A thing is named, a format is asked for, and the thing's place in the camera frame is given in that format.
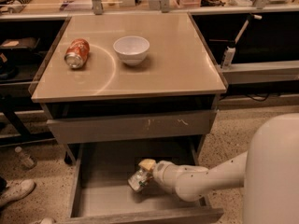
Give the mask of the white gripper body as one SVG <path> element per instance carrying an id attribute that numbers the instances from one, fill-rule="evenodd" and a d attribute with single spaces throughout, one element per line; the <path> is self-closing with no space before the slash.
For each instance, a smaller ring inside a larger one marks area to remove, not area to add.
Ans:
<path id="1" fill-rule="evenodd" d="M 168 193 L 175 193 L 178 166 L 170 161 L 159 161 L 153 169 L 153 178 Z"/>

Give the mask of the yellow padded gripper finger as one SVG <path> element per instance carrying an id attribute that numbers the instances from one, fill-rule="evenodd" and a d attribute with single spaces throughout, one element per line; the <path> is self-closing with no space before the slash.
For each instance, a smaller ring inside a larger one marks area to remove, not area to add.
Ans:
<path id="1" fill-rule="evenodd" d="M 144 159 L 138 165 L 145 171 L 152 172 L 156 165 L 156 161 L 153 159 Z"/>

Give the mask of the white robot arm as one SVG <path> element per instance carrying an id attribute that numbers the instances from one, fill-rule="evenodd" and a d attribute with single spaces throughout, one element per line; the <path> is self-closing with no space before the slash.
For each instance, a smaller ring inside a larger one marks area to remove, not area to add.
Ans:
<path id="1" fill-rule="evenodd" d="M 243 224 L 299 224 L 299 114 L 268 120 L 253 135 L 249 150 L 212 168 L 144 160 L 150 180 L 194 202 L 212 190 L 242 187 Z"/>

